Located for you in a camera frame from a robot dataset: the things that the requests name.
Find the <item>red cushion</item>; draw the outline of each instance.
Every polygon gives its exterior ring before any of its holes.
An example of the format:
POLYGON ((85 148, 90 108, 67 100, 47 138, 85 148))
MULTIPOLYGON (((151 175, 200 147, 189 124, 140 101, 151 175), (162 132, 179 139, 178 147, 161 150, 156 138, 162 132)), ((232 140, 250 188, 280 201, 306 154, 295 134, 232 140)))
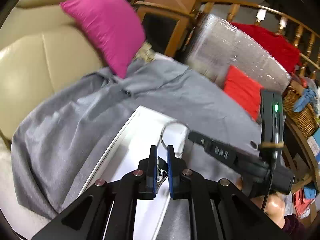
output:
POLYGON ((261 26, 241 23, 232 24, 259 43, 288 73, 294 72, 294 66, 300 60, 300 50, 287 42, 283 36, 276 35, 261 26))
POLYGON ((231 65, 223 91, 241 105, 254 120, 257 120, 261 88, 263 88, 262 85, 231 65))

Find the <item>human hand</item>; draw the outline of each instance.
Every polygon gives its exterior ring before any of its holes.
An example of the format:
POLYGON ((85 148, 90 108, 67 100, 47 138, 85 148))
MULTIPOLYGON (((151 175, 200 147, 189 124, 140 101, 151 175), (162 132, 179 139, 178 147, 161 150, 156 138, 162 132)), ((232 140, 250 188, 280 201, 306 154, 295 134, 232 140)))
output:
MULTIPOLYGON (((239 190, 242 190, 243 181, 241 178, 237 180, 236 187, 239 190)), ((259 196, 259 197, 252 198, 251 201, 255 203, 255 205, 258 206, 258 208, 261 209, 263 199, 264 199, 264 196, 259 196)), ((284 209, 285 209, 285 204, 281 198, 280 193, 269 195, 264 212, 281 229, 284 227, 284 224, 285 224, 284 209)))

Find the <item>blue glove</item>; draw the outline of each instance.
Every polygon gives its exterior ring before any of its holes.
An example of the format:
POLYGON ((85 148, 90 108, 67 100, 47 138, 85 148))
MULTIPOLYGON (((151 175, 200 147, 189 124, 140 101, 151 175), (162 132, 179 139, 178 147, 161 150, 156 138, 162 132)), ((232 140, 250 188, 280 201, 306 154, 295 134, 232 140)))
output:
POLYGON ((297 100, 297 102, 293 106, 293 111, 296 113, 300 113, 303 108, 309 103, 314 97, 316 93, 312 89, 304 89, 302 96, 297 100))

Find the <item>white tray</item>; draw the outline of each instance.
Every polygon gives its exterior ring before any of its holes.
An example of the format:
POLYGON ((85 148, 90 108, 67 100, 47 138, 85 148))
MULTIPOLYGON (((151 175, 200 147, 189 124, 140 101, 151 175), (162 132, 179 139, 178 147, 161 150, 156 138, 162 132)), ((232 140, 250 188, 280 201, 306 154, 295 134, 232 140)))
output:
MULTIPOLYGON (((96 179, 107 182, 119 180, 126 173, 137 169, 139 161, 149 157, 150 146, 158 146, 158 156, 166 161, 166 149, 159 138, 164 125, 174 119, 139 106, 122 127, 105 151, 80 194, 89 188, 96 179)), ((163 134, 166 145, 172 144, 177 157, 181 157, 187 128, 181 124, 168 126, 163 134)), ((154 200, 138 200, 134 223, 133 239, 156 239, 170 200, 168 180, 159 189, 154 200)))

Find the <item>black panel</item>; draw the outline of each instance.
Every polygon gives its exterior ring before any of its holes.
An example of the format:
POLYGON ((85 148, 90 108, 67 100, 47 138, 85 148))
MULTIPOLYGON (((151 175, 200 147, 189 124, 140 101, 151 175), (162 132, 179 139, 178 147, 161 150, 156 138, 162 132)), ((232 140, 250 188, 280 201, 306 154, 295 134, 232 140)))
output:
POLYGON ((146 32, 147 41, 152 45, 155 52, 164 54, 177 20, 146 13, 142 25, 146 32))

